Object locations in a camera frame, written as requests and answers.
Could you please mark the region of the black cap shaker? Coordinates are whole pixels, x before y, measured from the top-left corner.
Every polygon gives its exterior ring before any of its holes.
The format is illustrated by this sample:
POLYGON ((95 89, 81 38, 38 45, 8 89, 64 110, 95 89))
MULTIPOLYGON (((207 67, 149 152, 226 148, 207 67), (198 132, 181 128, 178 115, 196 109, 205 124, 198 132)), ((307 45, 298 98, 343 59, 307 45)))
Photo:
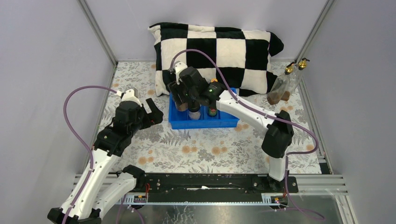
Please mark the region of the black cap shaker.
POLYGON ((188 116, 191 120, 199 120, 201 116, 200 104, 189 104, 188 105, 188 116))

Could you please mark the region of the white lid sauce jar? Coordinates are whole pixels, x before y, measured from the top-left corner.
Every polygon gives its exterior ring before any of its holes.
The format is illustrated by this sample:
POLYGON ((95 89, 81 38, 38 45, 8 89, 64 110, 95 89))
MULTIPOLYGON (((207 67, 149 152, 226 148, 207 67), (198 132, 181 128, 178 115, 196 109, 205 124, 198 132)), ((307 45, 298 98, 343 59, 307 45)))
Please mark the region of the white lid sauce jar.
POLYGON ((178 111, 184 112, 184 111, 188 110, 188 103, 181 103, 181 104, 175 103, 175 107, 178 111))

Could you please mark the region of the blue plastic divided bin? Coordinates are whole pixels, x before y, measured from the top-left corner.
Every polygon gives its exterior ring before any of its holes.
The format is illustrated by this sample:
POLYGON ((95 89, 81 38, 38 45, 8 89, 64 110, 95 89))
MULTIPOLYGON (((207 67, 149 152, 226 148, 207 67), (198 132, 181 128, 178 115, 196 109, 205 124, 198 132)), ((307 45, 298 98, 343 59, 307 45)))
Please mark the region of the blue plastic divided bin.
POLYGON ((189 111, 178 111, 170 94, 168 121, 172 129, 201 129, 236 127, 239 119, 231 114, 217 110, 216 116, 209 116, 206 106, 200 107, 200 119, 192 120, 189 111))

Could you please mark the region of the gold top oil bottle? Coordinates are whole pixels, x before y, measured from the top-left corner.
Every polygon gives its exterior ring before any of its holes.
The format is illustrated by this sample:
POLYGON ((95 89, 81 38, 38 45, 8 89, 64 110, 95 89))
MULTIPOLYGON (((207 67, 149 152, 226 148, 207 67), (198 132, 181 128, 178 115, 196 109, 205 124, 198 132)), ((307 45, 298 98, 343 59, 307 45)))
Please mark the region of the gold top oil bottle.
POLYGON ((294 71, 294 65, 295 62, 291 62, 285 67, 283 74, 276 78, 271 91, 267 94, 267 101, 270 105, 276 105, 281 100, 289 100, 290 92, 288 91, 288 87, 291 81, 290 74, 294 71))
POLYGON ((307 67, 307 63, 310 60, 307 58, 302 58, 298 63, 294 62, 291 66, 288 66, 289 74, 289 85, 287 86, 281 100, 288 101, 292 94, 295 92, 296 88, 298 87, 299 83, 303 77, 303 70, 307 67))

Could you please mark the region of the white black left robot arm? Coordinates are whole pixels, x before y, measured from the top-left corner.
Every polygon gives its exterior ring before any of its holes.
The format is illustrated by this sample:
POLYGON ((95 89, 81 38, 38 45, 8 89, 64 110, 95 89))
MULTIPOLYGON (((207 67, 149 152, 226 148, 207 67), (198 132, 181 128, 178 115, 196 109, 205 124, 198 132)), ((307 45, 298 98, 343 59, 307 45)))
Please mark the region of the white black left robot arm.
POLYGON ((54 224, 100 224, 104 215, 128 191, 138 192, 144 188, 144 171, 128 165, 115 183, 99 193, 110 169, 131 144, 133 136, 163 121, 163 112, 154 101, 148 98, 146 102, 150 113, 136 100, 120 102, 111 123, 98 133, 93 144, 93 164, 87 165, 62 206, 49 211, 48 220, 54 224))

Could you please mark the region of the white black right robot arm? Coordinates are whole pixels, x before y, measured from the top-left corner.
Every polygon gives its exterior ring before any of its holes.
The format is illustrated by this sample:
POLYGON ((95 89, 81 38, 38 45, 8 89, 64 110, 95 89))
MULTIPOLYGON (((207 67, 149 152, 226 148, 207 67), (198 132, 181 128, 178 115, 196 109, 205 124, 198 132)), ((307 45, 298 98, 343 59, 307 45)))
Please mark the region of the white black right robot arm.
POLYGON ((286 187, 286 155, 294 135, 286 112, 271 112, 237 96, 220 82, 208 83, 193 67, 184 63, 169 70, 175 81, 167 85, 179 111, 195 112, 205 106, 237 117, 264 134, 262 150, 269 156, 269 189, 280 192, 286 187))

